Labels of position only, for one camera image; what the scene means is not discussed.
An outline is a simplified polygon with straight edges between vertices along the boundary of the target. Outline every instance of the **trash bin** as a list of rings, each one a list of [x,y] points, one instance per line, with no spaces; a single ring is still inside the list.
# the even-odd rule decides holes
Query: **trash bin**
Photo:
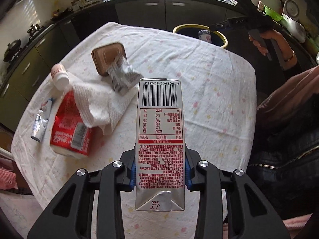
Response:
[[[209,27],[198,24],[183,24],[175,27],[173,33],[198,39],[198,32],[203,29],[209,30]],[[214,45],[221,48],[226,48],[228,46],[227,38],[219,31],[210,32],[210,34]]]

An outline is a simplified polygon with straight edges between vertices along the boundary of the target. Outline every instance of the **white tablecloth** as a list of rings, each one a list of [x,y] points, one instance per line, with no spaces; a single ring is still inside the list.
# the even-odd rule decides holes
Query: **white tablecloth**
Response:
[[[220,47],[166,31],[108,23],[76,46],[61,63],[83,81],[101,81],[91,51],[121,42],[129,62],[146,78],[179,79],[182,85],[185,141],[202,159],[219,169],[246,169],[255,127],[256,81],[253,67],[243,58]],[[137,98],[127,108],[110,136],[95,135],[90,156],[83,160],[58,155],[49,146],[54,115],[41,144],[30,138],[40,104],[60,96],[51,76],[39,87],[26,108],[12,142],[12,154],[34,196],[45,208],[67,179],[79,168],[103,169],[135,143]],[[185,211],[136,211],[135,192],[122,192],[122,214],[127,239],[194,238],[199,193],[186,191]],[[97,197],[92,235],[96,233]]]

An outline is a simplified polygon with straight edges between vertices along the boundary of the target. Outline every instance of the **nutrition facts label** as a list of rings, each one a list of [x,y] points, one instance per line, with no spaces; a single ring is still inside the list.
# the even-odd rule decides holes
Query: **nutrition facts label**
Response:
[[[181,109],[140,109],[138,143],[182,144]]]
[[[142,189],[184,187],[181,109],[141,108],[138,185]]]

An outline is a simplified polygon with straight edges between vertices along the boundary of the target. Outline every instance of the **kitchen counter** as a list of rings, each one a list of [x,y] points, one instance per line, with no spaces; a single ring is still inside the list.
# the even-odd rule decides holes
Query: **kitchen counter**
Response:
[[[81,14],[86,14],[88,12],[90,12],[93,9],[99,9],[99,8],[103,8],[104,6],[110,6],[110,5],[114,5],[116,3],[122,3],[122,2],[128,2],[128,1],[138,1],[138,0],[103,0],[97,3],[94,3],[92,5],[86,6],[82,9],[79,9],[73,13],[70,13],[69,15],[67,15],[66,17],[64,17],[63,19],[60,19],[58,21],[55,22],[50,22],[47,25],[47,28],[41,33],[39,34],[39,36],[37,36],[36,39],[34,39],[34,41],[24,50],[24,52],[19,56],[19,58],[14,62],[14,65],[10,66],[10,70],[7,73],[6,77],[4,78],[4,82],[2,83],[2,85],[0,86],[0,94],[2,93],[2,91],[4,90],[7,81],[9,80],[10,76],[13,74],[14,70],[16,69],[16,67],[19,65],[19,63],[21,62],[21,60],[24,58],[24,56],[47,34],[49,33],[53,28],[55,28],[60,22],[62,21],[67,21],[70,20],[72,17],[76,17],[78,15]],[[212,5],[217,5],[219,7],[223,7],[235,12],[238,12],[239,14],[244,14],[244,12],[241,10],[241,8],[239,8],[238,6],[233,5],[231,2],[227,1],[227,0],[192,0],[192,1],[198,1],[198,2],[203,2],[206,4],[212,4]],[[276,25],[276,29],[277,30],[283,30],[283,28],[277,24]],[[289,41],[291,41],[292,43],[294,43],[296,46],[298,46],[298,48],[300,50],[302,50],[306,55],[308,55],[307,51],[298,43],[298,41],[293,38],[288,32],[284,31],[284,36],[286,39],[288,39]]]

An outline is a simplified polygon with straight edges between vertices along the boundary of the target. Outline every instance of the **metal screw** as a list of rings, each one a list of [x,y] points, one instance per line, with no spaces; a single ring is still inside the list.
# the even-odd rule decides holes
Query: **metal screw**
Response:
[[[205,160],[199,161],[199,165],[201,167],[206,167],[208,165],[208,161],[205,161]]]
[[[82,175],[85,175],[85,170],[84,169],[77,170],[77,176],[82,176]]]
[[[245,172],[242,170],[242,169],[237,169],[235,170],[235,173],[238,175],[238,176],[243,176],[245,174]]]
[[[116,168],[118,168],[118,167],[121,167],[122,164],[123,164],[123,163],[122,163],[121,161],[115,161],[115,162],[113,163],[113,166],[116,167]]]

